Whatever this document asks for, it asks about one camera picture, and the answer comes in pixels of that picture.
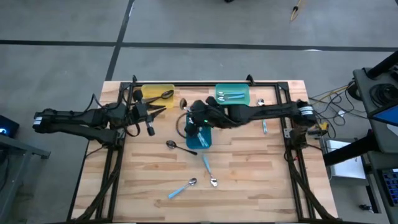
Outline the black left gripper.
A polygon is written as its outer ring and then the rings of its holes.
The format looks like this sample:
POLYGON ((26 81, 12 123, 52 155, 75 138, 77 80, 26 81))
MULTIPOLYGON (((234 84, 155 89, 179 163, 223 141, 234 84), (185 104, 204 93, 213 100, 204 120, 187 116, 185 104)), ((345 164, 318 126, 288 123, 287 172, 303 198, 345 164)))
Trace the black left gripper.
POLYGON ((141 133, 139 123, 145 122, 149 136, 154 136, 155 131, 152 127, 152 123, 158 115, 166 110, 166 107, 163 105, 151 105, 143 102, 143 94, 141 90, 136 90, 133 93, 133 100, 135 101, 134 106, 126 115, 126 126, 134 124, 137 128, 137 134, 131 134, 128 130, 126 130, 126 134, 128 136, 138 136, 141 133))

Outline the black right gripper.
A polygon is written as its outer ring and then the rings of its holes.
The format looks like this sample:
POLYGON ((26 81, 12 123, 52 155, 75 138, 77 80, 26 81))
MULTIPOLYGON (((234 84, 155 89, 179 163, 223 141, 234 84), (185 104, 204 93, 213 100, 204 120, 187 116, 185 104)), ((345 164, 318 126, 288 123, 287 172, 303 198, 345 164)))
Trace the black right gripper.
POLYGON ((185 127, 187 135, 196 136, 199 133, 199 127, 203 126, 221 129, 232 127, 232 121, 213 96, 209 96, 205 102, 196 100, 188 107, 188 123, 185 127))

